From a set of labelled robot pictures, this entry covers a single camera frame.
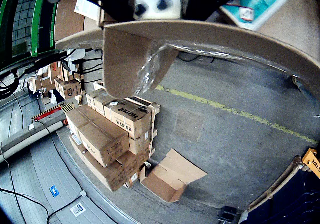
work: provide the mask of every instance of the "concrete floor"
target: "concrete floor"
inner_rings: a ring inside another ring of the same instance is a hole
[[[23,126],[27,127],[32,122],[32,117],[40,113],[37,99],[29,98],[28,90],[15,95],[23,111]],[[22,114],[16,100],[0,107],[0,141],[22,129]]]
[[[287,76],[220,59],[211,61],[208,57],[194,62],[177,59],[160,84],[165,89],[141,95],[161,104],[152,162],[160,162],[174,148],[208,173],[189,184],[177,203],[163,202],[140,183],[132,189],[122,187],[110,192],[75,154],[69,130],[64,127],[58,131],[84,174],[106,198],[141,223],[218,223],[219,208],[229,205],[245,209],[295,155],[303,155],[307,147],[317,145],[320,119],[314,117],[303,93]],[[95,65],[86,63],[84,68]],[[91,73],[85,81],[101,76]],[[93,83],[85,84],[85,89],[93,90]],[[188,95],[182,97],[175,90]],[[198,102],[195,96],[206,102]],[[20,126],[21,120],[18,118],[14,125]],[[182,131],[184,126],[192,129],[192,135]]]
[[[272,125],[183,98],[170,90],[150,91],[141,97],[161,104],[152,159],[160,162],[175,148],[208,172],[188,185],[184,197],[211,207],[230,205],[243,210],[280,176],[295,155],[303,155],[307,147],[317,145],[320,119],[314,117],[311,105],[288,76],[220,59],[211,61],[209,57],[194,62],[177,59],[160,85],[250,113]],[[88,80],[101,76],[90,75]],[[93,85],[87,84],[86,90],[90,89]],[[191,112],[195,124],[204,117],[197,142],[176,135],[181,111]]]

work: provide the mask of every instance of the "floor drain cover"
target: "floor drain cover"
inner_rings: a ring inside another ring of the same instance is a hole
[[[195,143],[200,138],[204,120],[205,116],[202,113],[180,109],[175,121],[174,134]]]

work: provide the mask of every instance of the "yellow floor line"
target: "yellow floor line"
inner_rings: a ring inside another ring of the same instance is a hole
[[[218,102],[214,102],[214,101],[211,101],[211,100],[208,100],[208,99],[205,99],[205,98],[201,98],[201,97],[198,97],[198,96],[195,96],[195,95],[192,95],[192,94],[189,94],[189,93],[177,91],[177,90],[174,90],[174,89],[165,88],[165,87],[162,87],[160,85],[156,88],[156,90],[168,92],[168,93],[171,93],[171,94],[176,95],[176,96],[180,96],[180,97],[183,97],[183,98],[186,98],[186,99],[190,99],[190,100],[193,100],[193,101],[196,101],[196,102],[199,102],[199,103],[210,105],[210,106],[212,106],[214,108],[218,108],[218,109],[221,109],[223,111],[230,112],[230,113],[233,113],[233,114],[241,116],[241,117],[249,118],[249,119],[254,120],[254,121],[258,122],[258,123],[262,123],[262,124],[268,125],[268,126],[270,126],[272,128],[278,129],[278,130],[283,131],[285,133],[288,133],[288,134],[291,134],[291,135],[296,136],[298,138],[304,139],[304,140],[306,140],[307,142],[310,142],[310,143],[314,143],[314,144],[318,144],[319,143],[317,140],[314,140],[312,138],[308,138],[305,135],[302,135],[302,134],[297,133],[297,132],[295,132],[293,130],[290,130],[290,129],[284,127],[284,126],[281,126],[278,123],[272,123],[272,122],[268,121],[267,119],[258,117],[256,115],[251,114],[251,113],[240,111],[240,110],[235,109],[235,108],[227,107],[227,106],[225,106],[225,105],[223,105],[221,103],[218,103]]]

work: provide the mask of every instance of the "yellow sign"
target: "yellow sign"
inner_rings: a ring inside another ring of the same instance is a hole
[[[320,178],[320,161],[316,158],[316,149],[309,148],[302,162],[306,164]]]

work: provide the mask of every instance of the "packing tape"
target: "packing tape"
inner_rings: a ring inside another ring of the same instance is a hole
[[[112,121],[111,110],[112,110],[114,107],[116,107],[118,104],[121,104],[121,103],[123,103],[123,102],[125,102],[125,100],[123,100],[123,101],[121,101],[121,102],[118,102],[116,105],[112,106],[112,107],[109,109],[110,121]]]
[[[99,109],[97,106],[95,106],[93,103],[90,103],[91,104],[91,106],[94,106],[96,109],[98,109],[100,112],[104,112],[104,110],[101,110],[101,109]]]

